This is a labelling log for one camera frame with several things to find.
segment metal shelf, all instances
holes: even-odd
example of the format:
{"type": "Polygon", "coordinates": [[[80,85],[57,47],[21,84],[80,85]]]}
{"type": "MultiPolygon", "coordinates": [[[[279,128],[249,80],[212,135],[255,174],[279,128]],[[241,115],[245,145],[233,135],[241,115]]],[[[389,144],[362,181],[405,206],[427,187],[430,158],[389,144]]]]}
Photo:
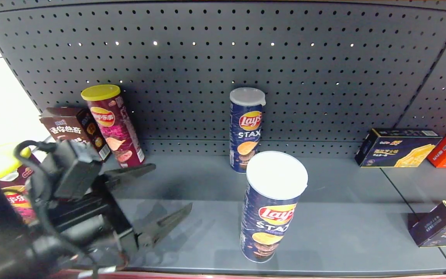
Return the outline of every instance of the metal shelf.
{"type": "MultiPolygon", "coordinates": [[[[446,169],[437,169],[425,161],[418,168],[383,171],[416,213],[428,212],[446,200],[446,169]]],[[[441,250],[446,255],[446,247],[441,250]]]]}
{"type": "MultiPolygon", "coordinates": [[[[151,155],[157,169],[113,191],[134,226],[193,202],[191,215],[154,251],[130,267],[155,272],[276,276],[398,276],[442,274],[439,249],[419,249],[407,230],[404,203],[379,169],[352,159],[300,158],[309,186],[274,258],[257,264],[239,247],[245,175],[227,157],[151,155]]],[[[109,160],[107,168],[117,164],[109,160]]],[[[112,251],[102,265],[118,264],[112,251]]]]}

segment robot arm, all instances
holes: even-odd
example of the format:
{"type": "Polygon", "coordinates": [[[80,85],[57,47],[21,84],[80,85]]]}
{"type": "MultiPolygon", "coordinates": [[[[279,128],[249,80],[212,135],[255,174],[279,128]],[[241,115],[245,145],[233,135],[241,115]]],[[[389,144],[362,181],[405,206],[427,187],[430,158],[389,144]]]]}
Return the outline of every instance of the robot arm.
{"type": "MultiPolygon", "coordinates": [[[[45,277],[58,271],[60,257],[88,257],[87,251],[104,240],[130,258],[139,248],[156,245],[192,209],[190,203],[135,232],[108,188],[121,187],[124,177],[149,173],[154,164],[99,175],[101,159],[89,146],[73,141],[24,141],[15,156],[34,171],[26,190],[39,222],[24,224],[0,189],[0,278],[45,277]],[[48,152],[40,165],[20,157],[20,150],[28,145],[48,152]]],[[[92,277],[97,275],[94,266],[92,277]]]]}

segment barcode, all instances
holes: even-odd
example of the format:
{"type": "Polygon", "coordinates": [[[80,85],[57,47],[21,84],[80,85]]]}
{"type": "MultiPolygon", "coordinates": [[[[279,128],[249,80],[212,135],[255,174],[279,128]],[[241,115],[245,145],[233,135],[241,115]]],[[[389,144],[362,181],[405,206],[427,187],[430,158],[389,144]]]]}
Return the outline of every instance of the barcode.
{"type": "Polygon", "coordinates": [[[423,132],[423,134],[427,136],[438,136],[438,134],[433,131],[421,131],[421,132],[423,132]]]}
{"type": "Polygon", "coordinates": [[[108,145],[104,145],[104,147],[99,151],[99,156],[101,156],[101,159],[105,159],[110,154],[110,148],[108,145]]]}
{"type": "Polygon", "coordinates": [[[139,158],[139,161],[142,163],[142,161],[144,161],[145,155],[142,152],[142,149],[139,149],[139,151],[137,152],[137,157],[139,158]]]}

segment yellow plastic lid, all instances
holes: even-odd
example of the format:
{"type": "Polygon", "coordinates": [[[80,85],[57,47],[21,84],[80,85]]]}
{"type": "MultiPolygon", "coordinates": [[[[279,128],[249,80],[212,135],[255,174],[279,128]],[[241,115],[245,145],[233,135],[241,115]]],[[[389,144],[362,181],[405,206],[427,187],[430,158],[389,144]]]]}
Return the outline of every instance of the yellow plastic lid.
{"type": "MultiPolygon", "coordinates": [[[[22,162],[13,156],[13,151],[18,143],[0,145],[0,179],[18,169],[22,162]]],[[[30,148],[24,148],[20,154],[28,158],[32,154],[30,148]]]]}
{"type": "Polygon", "coordinates": [[[113,98],[120,93],[120,87],[113,84],[94,85],[82,91],[82,99],[86,101],[102,101],[113,98]]]}

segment white plastic lid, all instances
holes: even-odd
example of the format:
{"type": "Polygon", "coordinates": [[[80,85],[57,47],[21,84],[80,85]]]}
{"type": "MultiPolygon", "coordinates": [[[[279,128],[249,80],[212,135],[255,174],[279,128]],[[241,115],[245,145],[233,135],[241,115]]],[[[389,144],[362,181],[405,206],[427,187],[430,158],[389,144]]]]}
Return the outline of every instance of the white plastic lid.
{"type": "Polygon", "coordinates": [[[251,87],[241,87],[230,92],[230,101],[241,106],[264,106],[266,104],[264,98],[264,92],[251,87]]]}
{"type": "Polygon", "coordinates": [[[307,170],[296,158],[278,151],[260,152],[247,165],[249,184],[263,196],[290,200],[307,187],[307,170]]]}

